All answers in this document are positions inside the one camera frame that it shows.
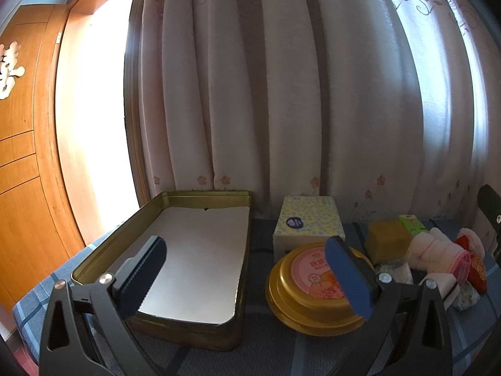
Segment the red floor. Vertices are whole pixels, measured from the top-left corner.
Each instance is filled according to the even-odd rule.
[[[33,363],[24,347],[14,352],[14,356],[29,376],[38,376],[38,366]]]

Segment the metal tin box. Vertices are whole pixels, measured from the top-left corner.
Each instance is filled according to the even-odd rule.
[[[250,210],[251,193],[249,191],[178,191],[162,192],[144,205],[131,218],[124,222],[104,242],[99,245],[72,273],[72,280],[77,284],[93,283],[105,272],[112,272],[117,267],[117,259],[122,259],[129,248],[150,227],[160,214],[170,207],[219,209],[246,206]],[[213,350],[232,350],[241,341],[244,316],[244,296],[249,260],[250,213],[246,219],[246,238],[244,256],[240,267],[234,268],[239,275],[235,292],[235,307],[231,318],[224,323],[206,323],[198,321],[180,321],[143,312],[126,320],[131,329],[167,339],[179,344]]]
[[[334,337],[363,325],[355,315],[324,255],[325,242],[297,248],[275,264],[266,280],[268,304],[285,325],[314,335]],[[369,259],[355,249],[356,257]]]

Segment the yellow tissue box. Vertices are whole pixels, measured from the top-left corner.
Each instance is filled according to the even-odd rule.
[[[286,196],[273,233],[275,262],[295,248],[331,236],[345,240],[332,196]]]
[[[365,250],[372,263],[379,264],[405,255],[412,235],[400,222],[371,222],[365,241]]]

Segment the yellow soap bar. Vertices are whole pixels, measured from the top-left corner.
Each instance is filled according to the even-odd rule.
[[[412,235],[397,221],[371,222],[365,250],[372,263],[379,264],[405,255]]]

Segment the bright window light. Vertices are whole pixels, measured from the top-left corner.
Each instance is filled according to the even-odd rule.
[[[86,156],[105,231],[139,209],[124,125],[124,55],[132,0],[92,17],[77,63],[75,135]]]

